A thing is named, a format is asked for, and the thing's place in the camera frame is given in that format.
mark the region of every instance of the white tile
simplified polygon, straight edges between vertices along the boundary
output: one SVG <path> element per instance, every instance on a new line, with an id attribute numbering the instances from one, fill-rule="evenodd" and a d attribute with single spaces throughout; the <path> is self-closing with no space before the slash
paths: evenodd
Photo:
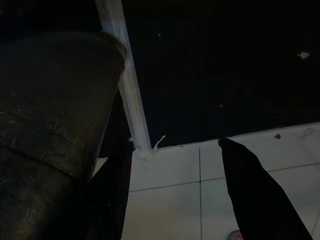
<path id="1" fill-rule="evenodd" d="M 129 193 L 123 240 L 200 240 L 200 184 Z"/>
<path id="2" fill-rule="evenodd" d="M 201 180 L 224 178 L 224 164 L 218 140 L 200 144 Z"/>
<path id="3" fill-rule="evenodd" d="M 318 219 L 313 234 L 312 234 L 313 240 L 320 240 L 320 220 Z"/>
<path id="4" fill-rule="evenodd" d="M 130 191 L 199 181 L 199 146 L 170 147 L 156 154 L 135 151 Z"/>
<path id="5" fill-rule="evenodd" d="M 320 210 L 320 165 L 302 166 L 269 173 L 282 187 L 309 233 Z"/>
<path id="6" fill-rule="evenodd" d="M 105 164 L 106 160 L 107 157 L 100 157 L 96 160 L 93 175 L 95 175 L 99 171 L 99 169 Z"/>
<path id="7" fill-rule="evenodd" d="M 225 179 L 201 182 L 202 239 L 225 240 L 238 224 Z"/>
<path id="8" fill-rule="evenodd" d="M 312 129 L 306 139 L 301 137 Z M 267 171 L 320 163 L 320 124 L 273 129 L 231 137 L 257 155 Z M 217 140 L 200 144 L 201 180 L 225 177 Z"/>
<path id="9" fill-rule="evenodd" d="M 312 233 L 320 210 L 320 166 L 279 170 L 270 175 L 283 188 L 302 222 Z M 231 231 L 238 229 L 226 180 L 204 181 L 201 192 L 202 239 L 224 240 Z M 320 229 L 318 231 L 314 232 L 315 236 L 320 234 Z"/>

